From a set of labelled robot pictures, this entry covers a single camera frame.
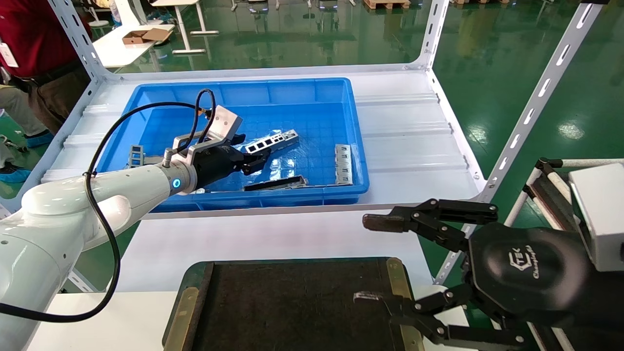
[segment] black rubber mat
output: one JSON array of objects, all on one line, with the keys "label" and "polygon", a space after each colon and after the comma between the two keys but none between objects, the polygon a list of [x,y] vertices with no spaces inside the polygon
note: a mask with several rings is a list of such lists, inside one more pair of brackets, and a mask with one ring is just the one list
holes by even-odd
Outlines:
[{"label": "black rubber mat", "polygon": [[353,302],[391,294],[386,260],[203,262],[214,265],[189,350],[404,350],[385,305]]}]

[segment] blue plastic tray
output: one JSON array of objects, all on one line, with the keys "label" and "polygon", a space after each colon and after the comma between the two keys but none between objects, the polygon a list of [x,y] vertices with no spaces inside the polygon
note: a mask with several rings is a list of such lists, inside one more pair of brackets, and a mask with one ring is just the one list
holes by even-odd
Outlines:
[{"label": "blue plastic tray", "polygon": [[[194,104],[197,93],[209,88],[218,105],[238,114],[246,134],[241,149],[254,140],[294,129],[299,143],[273,153],[261,172],[233,173],[210,184],[204,194],[175,195],[153,212],[178,212],[248,207],[352,204],[368,190],[368,170],[359,131],[351,83],[346,78],[283,81],[196,82],[138,86],[124,113],[158,101]],[[208,94],[200,105],[210,106]],[[123,169],[130,145],[143,145],[146,156],[161,156],[173,138],[188,134],[193,111],[186,107],[156,107],[124,122],[111,137],[98,164],[99,172]],[[206,124],[200,119],[198,129]],[[240,191],[244,185],[303,175],[309,185],[336,182],[336,144],[349,144],[353,185],[288,190]]]}]

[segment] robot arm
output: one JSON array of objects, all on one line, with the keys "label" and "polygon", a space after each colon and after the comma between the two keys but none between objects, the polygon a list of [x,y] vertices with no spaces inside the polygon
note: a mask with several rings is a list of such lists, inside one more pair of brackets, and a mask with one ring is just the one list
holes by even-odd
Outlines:
[{"label": "robot arm", "polygon": [[[211,126],[207,141],[173,159],[165,153],[162,164],[91,178],[94,198],[115,236],[172,195],[203,188],[232,172],[249,175],[262,169],[268,152],[252,155],[233,148],[245,137],[234,134],[240,118],[220,106],[216,110],[230,123]],[[107,241],[87,200],[84,175],[30,189],[22,208],[0,220],[0,302],[45,311],[80,253]],[[24,350],[38,323],[0,315],[0,349]]]}]

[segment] wooden pallet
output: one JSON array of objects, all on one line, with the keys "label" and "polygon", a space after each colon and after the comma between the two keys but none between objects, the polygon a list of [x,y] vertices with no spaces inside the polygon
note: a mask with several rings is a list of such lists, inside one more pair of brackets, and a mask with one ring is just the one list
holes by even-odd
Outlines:
[{"label": "wooden pallet", "polygon": [[364,0],[364,3],[372,10],[376,9],[377,5],[383,5],[386,9],[392,9],[394,5],[407,9],[410,5],[409,0]]}]

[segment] black tray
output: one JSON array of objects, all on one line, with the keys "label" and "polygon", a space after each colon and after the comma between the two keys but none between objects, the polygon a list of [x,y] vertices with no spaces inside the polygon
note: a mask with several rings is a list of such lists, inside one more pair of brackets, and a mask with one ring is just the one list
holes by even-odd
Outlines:
[{"label": "black tray", "polygon": [[359,291],[411,297],[401,261],[362,259],[199,262],[184,275],[165,351],[417,351],[413,327],[389,323]]}]

